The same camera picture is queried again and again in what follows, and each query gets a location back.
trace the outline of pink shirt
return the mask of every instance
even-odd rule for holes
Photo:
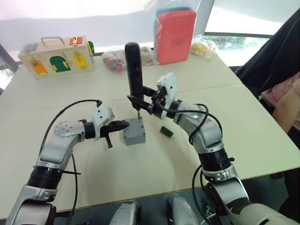
[[[294,88],[298,95],[300,95],[300,72],[289,79],[276,84],[273,88],[264,91],[262,97],[269,105],[276,107],[277,102],[279,102],[291,88]],[[294,127],[300,130],[300,112],[298,113]]]

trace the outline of person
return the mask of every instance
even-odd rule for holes
[[[259,101],[300,150],[300,72],[262,92]],[[288,198],[279,212],[300,223],[300,168],[284,172]]]

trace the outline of green door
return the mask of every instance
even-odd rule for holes
[[[51,57],[50,63],[57,73],[71,70],[66,60],[61,56]]]

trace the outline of black handle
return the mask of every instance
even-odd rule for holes
[[[127,43],[125,45],[125,57],[130,95],[140,100],[144,100],[142,64],[139,45],[134,42]],[[136,110],[140,110],[140,107],[138,105],[132,104],[132,106]]]

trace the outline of floor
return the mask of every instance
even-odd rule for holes
[[[274,210],[279,210],[280,205],[287,197],[287,191],[284,185],[284,179],[271,179],[269,176],[244,180],[243,184],[248,192],[252,203],[263,203]],[[195,208],[192,193],[190,190],[178,192],[179,195],[185,197],[191,207],[194,209],[198,220],[203,221],[200,214]],[[204,193],[202,190],[196,190],[196,195],[202,202],[205,202]],[[140,225],[167,225],[165,216],[165,201],[167,195],[159,195],[138,199],[142,206],[142,220]],[[88,209],[76,210],[72,219],[72,224],[86,224],[90,225],[108,225],[114,212],[118,209],[121,203],[108,204]],[[57,217],[55,225],[65,225],[67,219],[65,217]]]

